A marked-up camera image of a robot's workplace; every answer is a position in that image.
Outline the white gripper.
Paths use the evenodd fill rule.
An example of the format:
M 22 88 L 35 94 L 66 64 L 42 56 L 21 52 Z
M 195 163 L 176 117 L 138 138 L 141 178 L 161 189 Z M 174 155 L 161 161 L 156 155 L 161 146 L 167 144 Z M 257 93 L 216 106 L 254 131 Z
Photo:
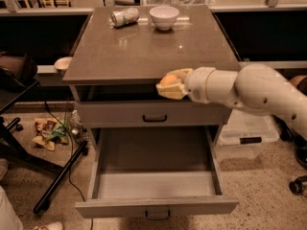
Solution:
M 168 76 L 175 76 L 178 80 L 184 81 L 184 85 L 179 82 L 174 84 L 158 83 L 156 85 L 157 92 L 160 96 L 167 99 L 182 100 L 188 95 L 190 100 L 195 103 L 209 104 L 206 84 L 214 71 L 214 67 L 201 67 L 195 70 L 183 68 L 171 71 L 168 73 Z

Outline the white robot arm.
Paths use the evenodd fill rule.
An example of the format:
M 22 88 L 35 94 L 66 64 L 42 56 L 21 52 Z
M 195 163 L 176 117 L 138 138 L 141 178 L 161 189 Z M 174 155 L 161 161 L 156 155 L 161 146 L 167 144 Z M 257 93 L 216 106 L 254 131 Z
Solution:
M 307 139 L 307 96 L 270 66 L 250 64 L 240 71 L 214 67 L 167 73 L 156 85 L 160 96 L 200 104 L 222 104 L 256 115 L 274 115 Z

